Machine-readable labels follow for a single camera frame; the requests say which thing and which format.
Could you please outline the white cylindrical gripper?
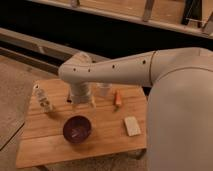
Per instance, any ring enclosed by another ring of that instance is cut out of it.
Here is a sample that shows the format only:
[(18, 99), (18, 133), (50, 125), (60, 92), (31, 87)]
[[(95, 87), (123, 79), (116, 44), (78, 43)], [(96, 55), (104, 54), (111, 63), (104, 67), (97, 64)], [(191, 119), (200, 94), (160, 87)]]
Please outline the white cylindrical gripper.
[(78, 83), (70, 85), (70, 98), (72, 100), (72, 110), (77, 109), (77, 104), (88, 103), (92, 108), (96, 108), (95, 98), (91, 97), (90, 85), (88, 83)]

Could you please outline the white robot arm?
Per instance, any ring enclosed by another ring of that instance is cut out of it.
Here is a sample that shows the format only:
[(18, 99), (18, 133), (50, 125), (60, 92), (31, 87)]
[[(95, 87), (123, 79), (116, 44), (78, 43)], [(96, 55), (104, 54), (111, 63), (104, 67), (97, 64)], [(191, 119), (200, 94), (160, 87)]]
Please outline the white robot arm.
[(148, 171), (213, 171), (213, 51), (199, 47), (155, 50), (97, 63), (80, 52), (59, 78), (72, 98), (89, 95), (90, 82), (151, 89), (147, 103)]

